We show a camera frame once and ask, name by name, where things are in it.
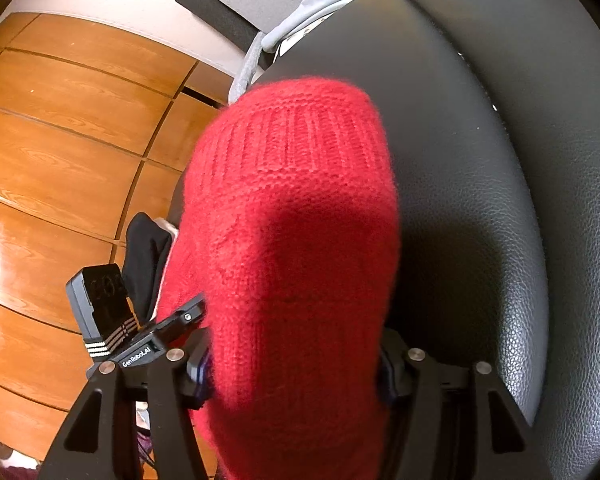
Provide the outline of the white folded garment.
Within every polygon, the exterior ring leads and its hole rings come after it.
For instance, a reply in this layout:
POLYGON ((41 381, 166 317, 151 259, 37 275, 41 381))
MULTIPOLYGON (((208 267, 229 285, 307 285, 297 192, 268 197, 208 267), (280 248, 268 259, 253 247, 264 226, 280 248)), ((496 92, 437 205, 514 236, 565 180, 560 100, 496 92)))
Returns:
POLYGON ((166 231, 170 234, 174 240, 178 237, 178 227, 174 226, 171 222, 166 220, 165 218, 155 218, 155 224, 163 231, 166 231))

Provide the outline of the wooden wardrobe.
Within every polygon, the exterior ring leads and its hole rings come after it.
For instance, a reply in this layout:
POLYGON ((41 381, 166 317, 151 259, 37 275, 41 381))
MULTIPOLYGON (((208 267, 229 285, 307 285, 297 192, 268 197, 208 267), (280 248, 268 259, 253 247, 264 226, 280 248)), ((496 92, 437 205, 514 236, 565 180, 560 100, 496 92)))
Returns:
POLYGON ((0 24, 0 441, 42 460, 90 365, 65 293, 164 217, 230 77, 92 21, 0 24))

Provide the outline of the red knit sweater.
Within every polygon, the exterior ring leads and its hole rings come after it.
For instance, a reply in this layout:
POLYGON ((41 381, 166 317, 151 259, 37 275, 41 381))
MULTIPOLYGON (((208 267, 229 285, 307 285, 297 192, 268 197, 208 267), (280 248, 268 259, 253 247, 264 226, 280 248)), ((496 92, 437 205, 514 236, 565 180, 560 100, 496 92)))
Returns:
POLYGON ((370 98, 326 78, 254 87, 199 139, 183 198, 157 311, 204 297, 212 395, 192 422, 224 476, 376 478, 400 233, 370 98))

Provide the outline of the black leather bench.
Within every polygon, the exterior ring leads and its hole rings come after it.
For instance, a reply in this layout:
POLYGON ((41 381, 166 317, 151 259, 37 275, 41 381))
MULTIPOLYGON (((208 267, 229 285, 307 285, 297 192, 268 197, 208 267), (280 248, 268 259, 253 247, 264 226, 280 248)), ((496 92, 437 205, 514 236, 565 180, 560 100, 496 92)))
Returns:
POLYGON ((380 345, 490 363, 550 479, 600 479, 600 0, 353 0, 254 87, 301 78, 362 90, 385 130, 380 345))

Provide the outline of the black folded garment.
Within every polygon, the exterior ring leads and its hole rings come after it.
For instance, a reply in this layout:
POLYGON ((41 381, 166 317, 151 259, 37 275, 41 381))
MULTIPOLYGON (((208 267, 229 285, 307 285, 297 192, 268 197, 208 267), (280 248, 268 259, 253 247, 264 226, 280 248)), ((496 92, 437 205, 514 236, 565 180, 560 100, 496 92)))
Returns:
POLYGON ((154 315, 172 234, 148 214, 136 214, 126 229, 122 278, 140 325, 154 315))

